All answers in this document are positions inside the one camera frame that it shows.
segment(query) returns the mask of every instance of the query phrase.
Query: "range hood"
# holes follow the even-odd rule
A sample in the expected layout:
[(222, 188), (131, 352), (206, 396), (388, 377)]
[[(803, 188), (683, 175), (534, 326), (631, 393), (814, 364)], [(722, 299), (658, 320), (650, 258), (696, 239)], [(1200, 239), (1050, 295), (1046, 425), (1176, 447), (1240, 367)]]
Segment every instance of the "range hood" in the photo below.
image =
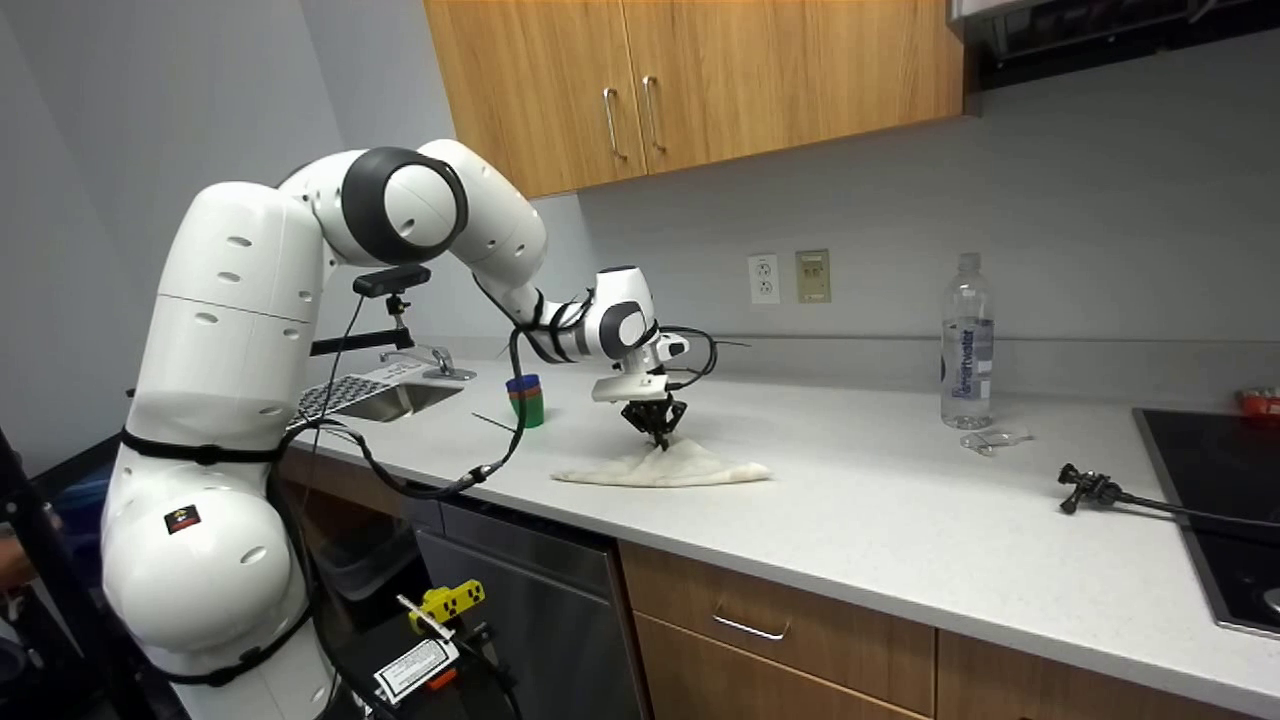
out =
[(954, 0), (981, 88), (1280, 29), (1280, 0)]

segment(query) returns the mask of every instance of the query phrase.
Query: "stove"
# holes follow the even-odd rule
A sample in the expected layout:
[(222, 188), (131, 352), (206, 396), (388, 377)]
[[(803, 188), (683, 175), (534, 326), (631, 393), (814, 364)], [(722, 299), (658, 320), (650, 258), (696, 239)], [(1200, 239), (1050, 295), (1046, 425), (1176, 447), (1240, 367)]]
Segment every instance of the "stove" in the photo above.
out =
[(1212, 616), (1280, 634), (1280, 421), (1151, 406), (1137, 421), (1174, 504), (1273, 524), (1185, 519), (1185, 538)]

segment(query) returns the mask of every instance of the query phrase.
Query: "sticker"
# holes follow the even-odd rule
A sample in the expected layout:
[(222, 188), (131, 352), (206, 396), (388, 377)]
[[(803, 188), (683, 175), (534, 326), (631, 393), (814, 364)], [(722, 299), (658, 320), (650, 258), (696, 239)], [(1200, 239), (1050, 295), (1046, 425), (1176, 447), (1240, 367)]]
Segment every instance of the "sticker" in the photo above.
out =
[(186, 528), (192, 528), (192, 524), (201, 524), (197, 504), (177, 507), (177, 510), (165, 514), (170, 535), (174, 535), (174, 531), (186, 531)]

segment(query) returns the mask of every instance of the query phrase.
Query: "wall outlet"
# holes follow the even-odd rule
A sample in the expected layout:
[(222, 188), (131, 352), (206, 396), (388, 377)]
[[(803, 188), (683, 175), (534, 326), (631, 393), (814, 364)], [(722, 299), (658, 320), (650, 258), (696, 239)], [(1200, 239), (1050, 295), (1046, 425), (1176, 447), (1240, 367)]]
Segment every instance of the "wall outlet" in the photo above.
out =
[(785, 299), (785, 278), (779, 278), (776, 257), (747, 257), (747, 289), (752, 289), (752, 304), (779, 304)]
[(796, 299), (800, 304), (833, 304), (833, 250), (829, 249), (796, 250)]

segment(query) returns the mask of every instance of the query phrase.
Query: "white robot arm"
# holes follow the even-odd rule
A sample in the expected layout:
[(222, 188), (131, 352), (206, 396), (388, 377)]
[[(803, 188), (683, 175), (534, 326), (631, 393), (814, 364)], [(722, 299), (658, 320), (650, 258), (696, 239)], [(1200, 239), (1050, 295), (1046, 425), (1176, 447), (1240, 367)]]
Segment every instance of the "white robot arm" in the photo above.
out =
[(671, 425), (678, 384), (660, 364), (683, 340), (658, 326), (645, 276), (617, 269), (582, 304), (546, 299), (542, 215), (465, 144), (336, 152), (279, 188), (206, 188), (161, 276), (104, 507), (109, 603), (188, 716), (305, 720), (332, 700), (305, 573), (264, 483), (295, 415), (325, 263), (440, 250), (471, 269), (546, 361), (599, 352), (620, 377), (597, 396), (663, 415), (653, 435)]

